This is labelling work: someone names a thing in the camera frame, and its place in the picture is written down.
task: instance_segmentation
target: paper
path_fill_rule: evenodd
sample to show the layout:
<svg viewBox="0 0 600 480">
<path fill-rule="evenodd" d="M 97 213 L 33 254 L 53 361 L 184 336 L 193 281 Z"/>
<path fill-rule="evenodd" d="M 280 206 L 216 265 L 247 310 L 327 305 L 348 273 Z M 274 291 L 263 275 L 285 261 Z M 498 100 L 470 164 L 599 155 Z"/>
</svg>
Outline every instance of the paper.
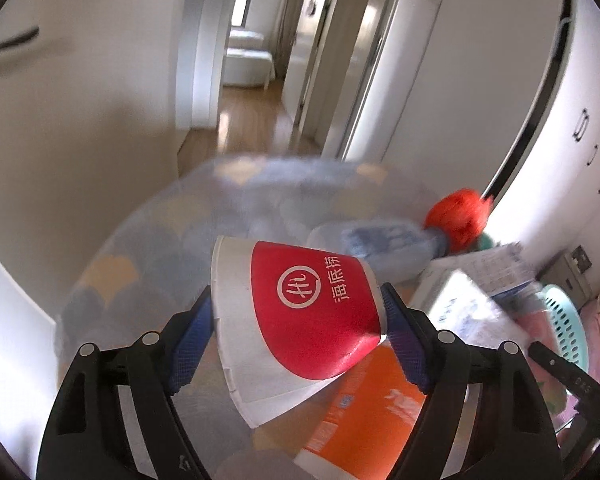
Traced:
<svg viewBox="0 0 600 480">
<path fill-rule="evenodd" d="M 528 335 L 460 270 L 424 280 L 413 297 L 437 330 L 450 330 L 466 344 L 497 349 L 514 341 L 525 350 Z"/>
<path fill-rule="evenodd" d="M 443 270 L 460 269 L 487 296 L 514 292 L 533 281 L 536 274 L 520 257 L 520 245 L 507 244 L 477 253 L 460 254 L 433 260 L 423 271 L 421 280 Z"/>
</svg>

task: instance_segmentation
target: curtain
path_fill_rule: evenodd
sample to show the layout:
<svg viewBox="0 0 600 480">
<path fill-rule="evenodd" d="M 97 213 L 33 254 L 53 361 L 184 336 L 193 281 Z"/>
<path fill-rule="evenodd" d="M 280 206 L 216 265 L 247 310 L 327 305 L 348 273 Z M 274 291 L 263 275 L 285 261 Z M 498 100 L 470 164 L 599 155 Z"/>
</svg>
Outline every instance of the curtain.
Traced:
<svg viewBox="0 0 600 480">
<path fill-rule="evenodd" d="M 278 38 L 273 54 L 276 74 L 279 77 L 286 75 L 286 67 L 291 57 L 291 49 L 296 37 L 303 2 L 304 0 L 286 0 L 282 9 Z"/>
</svg>

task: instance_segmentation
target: cabinet door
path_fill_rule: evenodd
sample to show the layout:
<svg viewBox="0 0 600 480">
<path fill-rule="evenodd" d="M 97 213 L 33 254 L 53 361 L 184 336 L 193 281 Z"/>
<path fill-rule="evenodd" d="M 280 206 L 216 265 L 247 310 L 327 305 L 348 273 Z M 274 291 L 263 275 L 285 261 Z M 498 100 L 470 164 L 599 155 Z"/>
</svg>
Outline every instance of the cabinet door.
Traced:
<svg viewBox="0 0 600 480">
<path fill-rule="evenodd" d="M 594 213 L 599 135 L 600 10 L 593 0 L 574 0 L 571 45 L 554 102 L 488 232 L 522 242 L 525 258 L 536 266 L 565 248 Z"/>
<path fill-rule="evenodd" d="M 562 3 L 442 0 L 382 161 L 439 195 L 487 189 L 542 85 Z"/>
</svg>

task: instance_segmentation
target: cabinet handle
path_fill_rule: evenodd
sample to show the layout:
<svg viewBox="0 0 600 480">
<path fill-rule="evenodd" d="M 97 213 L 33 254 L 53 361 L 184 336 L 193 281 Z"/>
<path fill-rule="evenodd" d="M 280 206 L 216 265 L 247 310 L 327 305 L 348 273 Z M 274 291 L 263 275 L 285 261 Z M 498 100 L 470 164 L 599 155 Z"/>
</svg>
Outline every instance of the cabinet handle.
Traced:
<svg viewBox="0 0 600 480">
<path fill-rule="evenodd" d="M 596 155 L 598 154 L 598 145 L 596 144 L 593 147 L 593 156 L 589 159 L 589 161 L 587 162 L 587 166 L 590 166 L 591 164 L 593 164 L 593 159 L 596 158 Z"/>
<path fill-rule="evenodd" d="M 583 108 L 580 118 L 578 119 L 578 123 L 576 124 L 576 129 L 573 133 L 573 138 L 576 142 L 580 142 L 582 137 L 584 137 L 584 133 L 587 131 L 587 126 L 589 126 L 589 118 L 589 112 L 586 108 Z"/>
</svg>

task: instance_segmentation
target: blue gripper pad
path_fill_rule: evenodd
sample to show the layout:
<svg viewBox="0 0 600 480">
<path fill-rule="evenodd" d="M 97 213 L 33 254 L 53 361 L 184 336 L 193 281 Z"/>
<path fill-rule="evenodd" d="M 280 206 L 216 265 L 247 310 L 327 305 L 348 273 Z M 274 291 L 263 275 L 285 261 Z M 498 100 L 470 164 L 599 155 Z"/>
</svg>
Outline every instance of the blue gripper pad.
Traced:
<svg viewBox="0 0 600 480">
<path fill-rule="evenodd" d="M 211 296 L 208 296 L 174 348 L 168 379 L 170 395 L 176 394 L 193 379 L 213 333 L 212 316 Z"/>
<path fill-rule="evenodd" d="M 404 376 L 415 384 L 423 394 L 429 394 L 433 381 L 427 373 L 426 352 L 416 336 L 409 321 L 398 306 L 391 292 L 383 285 L 382 300 L 386 310 L 386 322 L 389 342 L 394 348 Z"/>
</svg>

